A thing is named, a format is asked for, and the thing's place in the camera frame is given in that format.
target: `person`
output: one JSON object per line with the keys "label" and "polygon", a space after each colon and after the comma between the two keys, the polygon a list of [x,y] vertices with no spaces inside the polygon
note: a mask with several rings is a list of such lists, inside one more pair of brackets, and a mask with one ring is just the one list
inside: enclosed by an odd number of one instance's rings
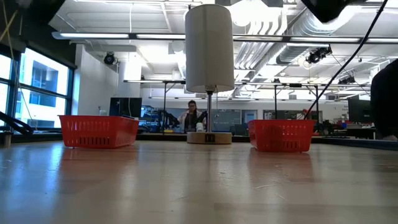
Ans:
{"label": "person", "polygon": [[189,101],[188,110],[178,117],[181,129],[185,133],[195,132],[197,128],[197,121],[200,115],[201,111],[197,109],[197,103],[193,100]]}
{"label": "person", "polygon": [[371,113],[374,125],[384,140],[398,141],[398,117],[394,103],[398,99],[398,60],[391,62],[373,78]]}

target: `white cylinder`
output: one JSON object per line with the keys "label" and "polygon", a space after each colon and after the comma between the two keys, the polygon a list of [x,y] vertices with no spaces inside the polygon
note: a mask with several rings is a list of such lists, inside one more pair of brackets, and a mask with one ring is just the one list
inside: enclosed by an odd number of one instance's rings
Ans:
{"label": "white cylinder", "polygon": [[234,53],[229,10],[204,4],[185,18],[187,90],[194,93],[233,90]]}

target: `red basket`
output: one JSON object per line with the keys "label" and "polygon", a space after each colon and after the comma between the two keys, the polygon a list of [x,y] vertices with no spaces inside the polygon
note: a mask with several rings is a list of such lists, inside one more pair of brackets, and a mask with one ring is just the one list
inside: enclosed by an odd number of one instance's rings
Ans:
{"label": "red basket", "polygon": [[248,122],[250,143],[258,151],[307,152],[314,124],[312,120],[252,120]]}
{"label": "red basket", "polygon": [[139,122],[120,116],[60,116],[65,146],[116,148],[136,140]]}

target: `computer monitor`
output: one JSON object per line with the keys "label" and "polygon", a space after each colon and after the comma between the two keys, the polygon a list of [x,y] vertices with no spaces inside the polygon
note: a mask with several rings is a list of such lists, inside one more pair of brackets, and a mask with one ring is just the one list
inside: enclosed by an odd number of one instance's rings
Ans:
{"label": "computer monitor", "polygon": [[110,116],[141,117],[142,98],[111,98]]}
{"label": "computer monitor", "polygon": [[348,100],[349,121],[371,123],[373,118],[371,115],[371,102],[368,100]]}

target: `window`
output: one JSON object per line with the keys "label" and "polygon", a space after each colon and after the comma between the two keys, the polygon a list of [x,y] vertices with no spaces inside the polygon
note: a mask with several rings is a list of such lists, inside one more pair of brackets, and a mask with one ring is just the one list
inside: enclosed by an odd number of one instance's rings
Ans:
{"label": "window", "polygon": [[60,128],[58,115],[65,114],[65,102],[61,97],[20,89],[15,117],[36,128]]}
{"label": "window", "polygon": [[[0,83],[0,111],[5,113],[7,107],[8,86]],[[4,122],[0,120],[0,126],[4,126]]]}
{"label": "window", "polygon": [[[67,94],[68,67],[55,62],[33,50],[26,49],[21,57],[19,81],[23,84],[48,90],[62,95]],[[43,96],[32,96],[33,104],[40,104]]]}
{"label": "window", "polygon": [[0,78],[10,79],[11,58],[0,55]]}

